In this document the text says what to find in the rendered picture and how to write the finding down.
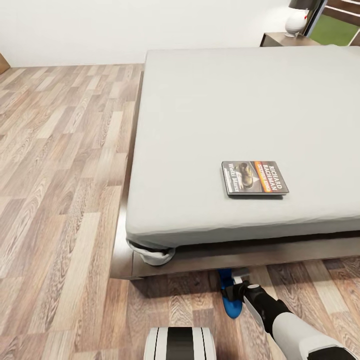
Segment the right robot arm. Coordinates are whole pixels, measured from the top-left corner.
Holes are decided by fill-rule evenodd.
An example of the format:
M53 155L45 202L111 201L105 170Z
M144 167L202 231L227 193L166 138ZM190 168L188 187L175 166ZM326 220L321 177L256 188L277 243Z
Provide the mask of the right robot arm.
M233 270L233 284L220 292L230 302L239 300L246 304L287 360L360 360L342 343L295 315L281 299L275 300L267 294L261 285L242 281L250 274L251 270L245 267Z

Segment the sandal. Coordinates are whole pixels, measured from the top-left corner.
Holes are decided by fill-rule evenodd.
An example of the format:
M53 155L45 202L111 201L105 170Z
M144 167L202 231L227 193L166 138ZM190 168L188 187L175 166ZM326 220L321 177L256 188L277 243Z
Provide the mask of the sandal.
M221 280L221 288L225 289L227 286L231 286L234 284L234 279L232 279L232 268L226 268L226 269L218 269L218 273ZM232 318L236 319L240 316L242 312L243 302L240 300L236 300L233 302L230 302L228 298L222 298L224 308L226 310L227 315Z

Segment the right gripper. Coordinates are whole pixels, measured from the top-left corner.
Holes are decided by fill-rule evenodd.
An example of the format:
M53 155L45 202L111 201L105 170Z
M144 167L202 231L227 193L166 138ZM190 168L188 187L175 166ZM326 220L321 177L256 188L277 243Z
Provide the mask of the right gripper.
M240 298L240 289L243 286L247 286L249 285L250 282L248 280L244 280L242 283L239 284L232 284L229 286L226 286L224 289L220 289L220 292L222 294L222 296L226 299L228 298L228 300L230 302L235 302L235 301L241 301L242 299Z

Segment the hardback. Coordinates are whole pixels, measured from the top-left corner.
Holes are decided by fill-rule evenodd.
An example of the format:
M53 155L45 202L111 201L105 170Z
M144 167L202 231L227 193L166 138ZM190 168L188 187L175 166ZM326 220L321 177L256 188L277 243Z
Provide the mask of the hardback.
M228 196L286 196L290 191L276 161L223 161Z

